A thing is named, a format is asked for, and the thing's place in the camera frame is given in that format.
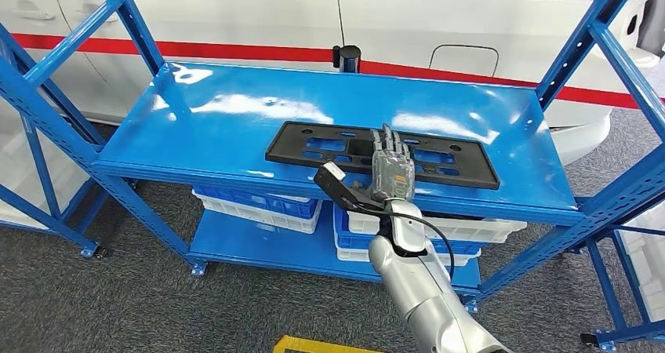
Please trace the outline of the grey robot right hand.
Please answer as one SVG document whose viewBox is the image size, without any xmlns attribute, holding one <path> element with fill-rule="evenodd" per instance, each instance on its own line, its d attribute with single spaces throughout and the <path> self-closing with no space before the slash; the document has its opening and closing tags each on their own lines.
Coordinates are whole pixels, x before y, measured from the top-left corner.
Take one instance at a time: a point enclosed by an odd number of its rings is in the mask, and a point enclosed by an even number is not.
<svg viewBox="0 0 665 353">
<path fill-rule="evenodd" d="M 373 137 L 371 195 L 374 200 L 400 198 L 411 202 L 415 194 L 415 165 L 409 146 L 387 123 Z"/>
</svg>

